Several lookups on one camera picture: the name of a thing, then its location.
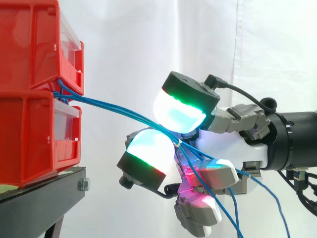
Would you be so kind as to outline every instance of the white fabric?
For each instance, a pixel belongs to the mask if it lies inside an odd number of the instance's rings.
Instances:
[[[259,100],[275,98],[279,112],[315,111],[316,8],[315,0],[239,0],[234,85]],[[233,94],[234,105],[249,102]],[[281,202],[291,237],[316,237],[316,217],[302,206],[295,192],[276,172],[262,175],[263,183]],[[305,194],[316,200],[311,189]],[[264,189],[258,186],[251,194],[239,196],[237,202],[246,238],[286,237],[275,200]],[[224,237],[234,236],[232,231]]]
[[[154,119],[152,104],[170,71],[199,81],[212,73],[229,82],[234,71],[234,84],[259,99],[273,96],[280,111],[317,109],[314,1],[239,3],[236,41],[237,0],[60,0],[85,43],[85,95]],[[230,91],[217,92],[220,106],[230,106]],[[243,102],[248,101],[235,95],[233,104]],[[164,200],[139,187],[126,190],[118,183],[122,172],[116,164],[125,150],[125,136],[144,125],[91,106],[82,109],[81,165],[87,166],[92,184],[65,215],[61,237],[192,237],[176,219],[175,199]],[[263,175],[281,198],[292,237],[315,237],[315,217],[276,172]],[[164,183],[179,180],[172,167]],[[231,198],[221,199],[234,216]],[[238,204],[246,238],[286,237],[275,201],[266,191],[257,188],[239,196]],[[236,236],[226,218],[211,234]]]

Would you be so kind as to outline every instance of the black table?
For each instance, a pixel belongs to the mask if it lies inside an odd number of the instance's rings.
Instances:
[[[63,217],[89,189],[85,167],[0,194],[0,238],[58,238]]]

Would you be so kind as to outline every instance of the green light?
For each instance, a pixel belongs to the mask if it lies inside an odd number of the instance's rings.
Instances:
[[[127,152],[166,174],[174,158],[174,145],[162,132],[146,129],[138,133]]]
[[[154,102],[154,115],[162,126],[182,134],[193,131],[206,118],[201,110],[183,104],[162,89]]]

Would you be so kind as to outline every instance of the blue wire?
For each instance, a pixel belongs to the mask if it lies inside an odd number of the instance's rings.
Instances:
[[[58,83],[60,84],[60,86],[65,89],[68,93],[72,94],[73,96],[65,96],[65,95],[59,95],[57,93],[54,93],[54,96],[55,97],[60,97],[60,98],[65,98],[65,99],[72,99],[72,100],[75,100],[75,101],[79,101],[79,102],[83,102],[83,103],[87,103],[87,104],[90,104],[90,105],[93,105],[93,106],[97,106],[97,107],[100,107],[100,108],[103,108],[103,109],[106,109],[106,110],[109,110],[109,111],[112,111],[112,112],[116,112],[116,113],[119,113],[119,114],[122,114],[124,116],[127,116],[127,117],[130,117],[132,119],[135,119],[137,121],[140,121],[144,124],[147,124],[148,126],[151,126],[153,127],[154,129],[157,129],[159,131],[161,131],[162,133],[166,134],[174,143],[178,143],[179,140],[176,136],[172,135],[166,128],[164,128],[163,126],[161,125],[158,125],[156,124],[155,122],[153,122],[152,120],[134,112],[134,111],[131,111],[129,109],[126,109],[126,108],[123,108],[123,107],[120,107],[120,106],[117,106],[117,105],[114,105],[114,104],[109,104],[109,103],[105,103],[105,102],[102,102],[102,101],[98,101],[98,100],[94,100],[94,99],[89,99],[89,98],[85,98],[85,97],[82,97],[78,94],[76,94],[75,92],[73,92],[72,90],[68,89],[66,86],[63,85],[62,81],[61,80],[58,80]],[[221,204],[221,202],[216,198],[215,194],[209,189],[209,187],[207,186],[207,184],[204,182],[204,180],[201,178],[201,176],[198,174],[198,172],[196,171],[196,169],[193,167],[193,164],[192,162],[190,161],[187,153],[185,152],[184,148],[182,148],[182,146],[185,146],[187,147],[195,156],[197,156],[199,159],[203,159],[200,155],[203,155],[209,159],[214,159],[212,156],[198,150],[197,148],[185,143],[185,142],[182,142],[181,145],[180,145],[180,150],[182,151],[182,153],[185,155],[186,157],[186,160],[189,164],[189,166],[191,167],[191,169],[193,170],[194,174],[196,175],[196,177],[199,179],[199,181],[201,182],[201,184],[203,185],[203,187],[207,190],[207,192],[216,200],[217,204],[219,205],[219,207],[224,211],[224,213],[226,214],[226,216],[229,218],[230,222],[232,223],[232,225],[235,227],[235,229],[237,230],[238,232],[238,235],[243,238],[237,224],[235,224],[235,222],[233,221],[233,219],[231,218],[230,214],[226,211],[226,209],[223,207],[223,205]],[[243,175],[247,175],[249,176],[248,173],[245,173],[243,171],[240,171],[240,170],[236,170],[238,173],[240,174],[243,174]],[[262,187],[264,187],[275,199],[276,199],[276,202],[277,202],[277,205],[279,207],[279,211],[280,211],[280,214],[283,218],[283,222],[285,224],[285,228],[286,228],[286,231],[287,231],[287,235],[288,237],[289,236],[289,231],[288,231],[288,227],[287,227],[287,224],[286,224],[286,220],[284,218],[284,215],[282,213],[282,210],[281,210],[281,206],[280,206],[280,203],[277,199],[277,197],[274,195],[274,193],[272,193],[268,187],[266,187],[264,184],[262,184],[260,181],[258,181],[256,178],[254,177],[251,177],[255,182],[257,182],[259,185],[261,185]]]
[[[236,169],[236,171],[237,171],[238,173],[242,174],[242,175],[251,177],[251,179],[252,179],[253,181],[255,181],[258,185],[260,185],[261,187],[263,187],[266,191],[268,191],[268,192],[275,198],[276,203],[277,203],[277,206],[278,206],[279,213],[281,214],[281,217],[282,217],[283,222],[284,222],[284,225],[285,225],[285,229],[286,229],[286,232],[287,232],[287,237],[290,238],[290,234],[289,234],[288,226],[287,226],[287,223],[286,223],[286,219],[285,219],[285,217],[284,217],[281,204],[279,203],[279,200],[278,200],[278,198],[276,197],[276,195],[275,195],[267,186],[265,186],[263,183],[261,183],[258,179],[256,179],[256,178],[253,177],[253,176],[250,176],[249,173],[246,173],[246,172],[241,171],[241,170],[238,170],[238,169]]]
[[[216,200],[216,203],[218,204],[218,206],[223,210],[223,212],[225,213],[225,215],[228,217],[228,219],[230,220],[230,222],[232,223],[232,225],[234,226],[234,228],[237,230],[237,233],[239,234],[239,236],[241,238],[243,238],[242,233],[240,232],[239,228],[237,227],[237,225],[235,224],[234,220],[232,219],[232,217],[230,216],[230,214],[227,212],[227,210],[224,208],[224,206],[222,205],[222,203],[219,201],[219,199],[216,197],[216,195],[211,191],[211,189],[208,187],[208,185],[205,183],[205,181],[202,179],[202,177],[198,174],[198,172],[196,171],[196,169],[194,168],[192,162],[190,161],[187,153],[185,152],[184,148],[182,148],[182,146],[179,147],[179,149],[182,151],[182,153],[185,155],[188,165],[189,167],[192,169],[192,171],[194,172],[194,174],[196,175],[196,177],[198,178],[199,182],[203,185],[203,187],[207,190],[207,192],[210,194],[211,197],[213,197]]]
[[[149,126],[152,126],[153,128],[161,131],[162,133],[166,134],[174,143],[178,143],[179,140],[176,136],[172,135],[169,131],[167,131],[164,127],[162,127],[161,125],[158,125],[156,124],[155,122],[147,119],[146,117],[140,115],[140,114],[137,114],[131,110],[128,110],[128,109],[125,109],[123,107],[120,107],[120,106],[117,106],[117,105],[113,105],[113,104],[109,104],[109,103],[105,103],[105,102],[101,102],[101,101],[98,101],[98,100],[91,100],[89,98],[85,98],[85,97],[82,97],[78,94],[76,94],[75,92],[71,91],[70,89],[68,89],[67,87],[65,87],[62,83],[61,80],[58,80],[60,86],[62,88],[64,88],[68,93],[70,94],[73,94],[74,96],[64,96],[64,95],[58,95],[58,94],[54,94],[54,96],[56,97],[62,97],[62,98],[69,98],[69,99],[72,99],[72,100],[76,100],[76,101],[79,101],[79,102],[84,102],[84,103],[87,103],[87,104],[90,104],[90,105],[93,105],[93,106],[97,106],[97,107],[100,107],[100,108],[104,108],[104,109],[107,109],[107,110],[110,110],[110,111],[113,111],[113,112],[117,112],[117,113],[120,113],[122,115],[125,115],[125,116],[128,116],[128,117],[131,117],[135,120],[138,120],[140,122],[143,122]],[[204,182],[204,180],[201,178],[201,176],[198,174],[198,172],[196,171],[196,169],[193,167],[193,164],[192,162],[190,161],[187,153],[185,152],[184,148],[182,148],[182,145],[185,145],[186,147],[189,148],[189,150],[192,151],[193,154],[195,154],[198,158],[200,159],[203,159],[201,156],[199,156],[197,154],[196,151],[198,151],[199,153],[201,154],[204,154],[206,155],[207,157],[209,158],[212,158],[211,156],[201,152],[200,150],[196,149],[195,147],[193,146],[190,146],[188,145],[187,143],[185,142],[182,142],[181,143],[181,146],[180,146],[180,150],[182,151],[182,153],[185,155],[186,159],[187,159],[187,162],[189,164],[189,166],[191,167],[191,169],[193,170],[194,174],[196,175],[196,177],[199,179],[199,181],[201,182],[201,184],[203,185],[203,187],[207,190],[207,192],[216,200],[218,206],[223,210],[223,212],[226,214],[226,216],[228,217],[228,219],[230,220],[230,222],[232,223],[232,225],[235,227],[235,229],[237,230],[237,232],[239,233],[240,237],[243,237],[241,232],[238,230],[237,228],[237,225],[234,223],[233,219],[231,218],[230,214],[226,211],[226,209],[224,208],[224,206],[221,204],[221,202],[216,198],[215,194],[209,189],[208,185]]]
[[[232,189],[229,187],[228,190],[229,190],[229,192],[230,192],[230,195],[231,195],[231,197],[232,197],[233,204],[234,204],[234,213],[235,213],[235,215],[236,215],[236,224],[237,224],[238,229],[240,229],[237,200],[236,200],[236,198],[235,198],[235,196],[234,196],[234,194],[233,194]]]

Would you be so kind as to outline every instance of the red storage bin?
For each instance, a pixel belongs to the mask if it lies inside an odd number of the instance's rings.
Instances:
[[[60,78],[84,94],[84,45],[57,0],[0,0],[0,22],[0,91],[60,91]]]
[[[80,162],[81,109],[47,91],[0,92],[0,184],[23,187]]]

